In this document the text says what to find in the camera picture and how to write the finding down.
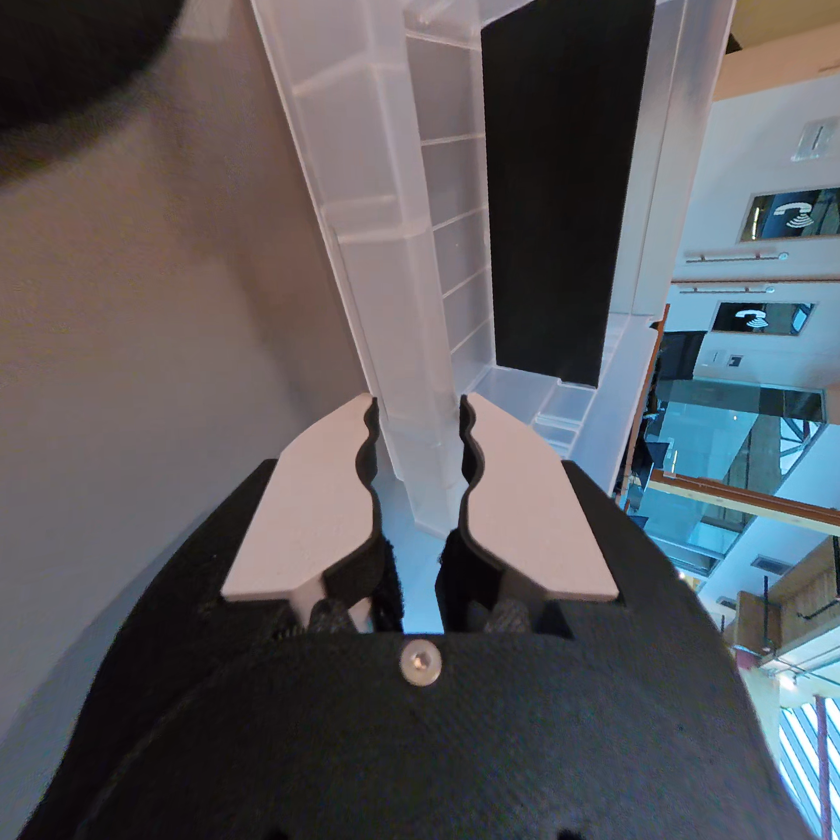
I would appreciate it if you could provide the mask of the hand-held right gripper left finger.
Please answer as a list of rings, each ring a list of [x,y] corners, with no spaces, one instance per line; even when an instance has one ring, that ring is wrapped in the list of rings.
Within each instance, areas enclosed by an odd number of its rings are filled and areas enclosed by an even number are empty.
[[[278,602],[301,633],[403,631],[373,487],[380,432],[377,401],[364,392],[281,452],[222,585],[226,602]]]

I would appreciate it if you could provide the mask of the black foam-lined case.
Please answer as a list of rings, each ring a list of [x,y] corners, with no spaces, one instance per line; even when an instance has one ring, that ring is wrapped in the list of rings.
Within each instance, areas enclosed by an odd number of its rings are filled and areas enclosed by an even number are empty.
[[[1,183],[89,150],[133,115],[183,1],[1,2]]]

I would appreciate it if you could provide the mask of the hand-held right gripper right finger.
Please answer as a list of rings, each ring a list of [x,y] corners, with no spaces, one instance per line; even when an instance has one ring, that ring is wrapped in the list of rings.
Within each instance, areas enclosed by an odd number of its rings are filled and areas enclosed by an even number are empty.
[[[476,392],[459,402],[458,520],[438,561],[448,634],[571,635],[562,602],[620,595],[562,458]]]

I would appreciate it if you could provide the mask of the clear plastic bin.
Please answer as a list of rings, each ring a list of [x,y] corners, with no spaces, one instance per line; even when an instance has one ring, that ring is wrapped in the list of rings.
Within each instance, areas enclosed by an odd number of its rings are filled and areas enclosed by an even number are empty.
[[[387,451],[444,537],[478,391],[608,495],[664,317],[734,2],[655,2],[596,388],[499,366],[481,31],[530,2],[252,2]]]

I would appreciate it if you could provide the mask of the white phone booth door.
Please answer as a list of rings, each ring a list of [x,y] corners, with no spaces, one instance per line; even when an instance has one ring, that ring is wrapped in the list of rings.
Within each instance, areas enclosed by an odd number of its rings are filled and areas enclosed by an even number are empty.
[[[838,184],[757,191],[692,209],[677,266],[792,261],[802,249],[838,245]]]

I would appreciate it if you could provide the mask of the black divider of clear bin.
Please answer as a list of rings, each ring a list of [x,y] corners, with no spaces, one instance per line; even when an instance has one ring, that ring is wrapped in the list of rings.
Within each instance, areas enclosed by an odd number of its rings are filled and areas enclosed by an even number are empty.
[[[538,1],[481,31],[499,366],[596,388],[653,1]]]

